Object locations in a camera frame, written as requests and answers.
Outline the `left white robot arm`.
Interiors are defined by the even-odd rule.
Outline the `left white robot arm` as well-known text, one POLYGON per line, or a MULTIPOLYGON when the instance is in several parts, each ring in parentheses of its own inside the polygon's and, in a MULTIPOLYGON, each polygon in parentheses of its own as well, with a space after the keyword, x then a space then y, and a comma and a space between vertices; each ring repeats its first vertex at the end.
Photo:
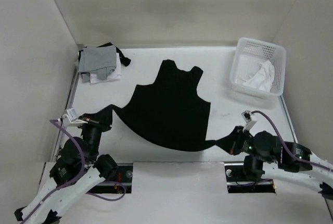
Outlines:
POLYGON ((66 112, 50 122, 69 139, 36 197, 15 210, 20 223, 59 223, 89 190, 117 175, 118 164, 110 155, 98 152, 102 133, 111 129, 111 116, 102 112, 81 116, 66 112))

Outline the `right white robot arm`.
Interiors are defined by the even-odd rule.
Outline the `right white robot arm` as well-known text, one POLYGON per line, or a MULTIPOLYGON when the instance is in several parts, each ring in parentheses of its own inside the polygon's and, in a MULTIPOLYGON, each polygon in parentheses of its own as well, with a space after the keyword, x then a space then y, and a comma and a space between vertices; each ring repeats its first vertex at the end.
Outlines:
POLYGON ((226 169, 227 181, 241 192, 253 192, 259 184, 283 180, 301 185, 332 199, 332 164, 294 142, 283 142, 266 131, 252 135, 237 126, 226 140, 230 155, 245 153, 244 162, 226 169))

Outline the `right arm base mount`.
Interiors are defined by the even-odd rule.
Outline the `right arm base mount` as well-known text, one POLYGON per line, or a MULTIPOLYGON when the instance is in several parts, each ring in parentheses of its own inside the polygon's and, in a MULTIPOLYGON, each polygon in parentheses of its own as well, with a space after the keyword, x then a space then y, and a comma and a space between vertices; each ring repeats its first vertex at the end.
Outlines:
POLYGON ((272 179, 250 180, 243 174, 242 163, 225 163, 227 191, 232 194, 276 193, 272 179))

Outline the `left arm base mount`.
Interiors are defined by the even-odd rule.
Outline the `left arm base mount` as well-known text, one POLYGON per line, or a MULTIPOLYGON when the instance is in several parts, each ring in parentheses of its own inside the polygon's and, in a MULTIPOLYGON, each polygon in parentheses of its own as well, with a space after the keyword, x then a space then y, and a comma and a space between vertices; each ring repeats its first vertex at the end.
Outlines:
POLYGON ((132 193, 133 164, 119 164, 117 173, 99 185, 89 190, 94 194, 123 194, 124 189, 115 182, 120 182, 126 189, 126 194, 132 193))

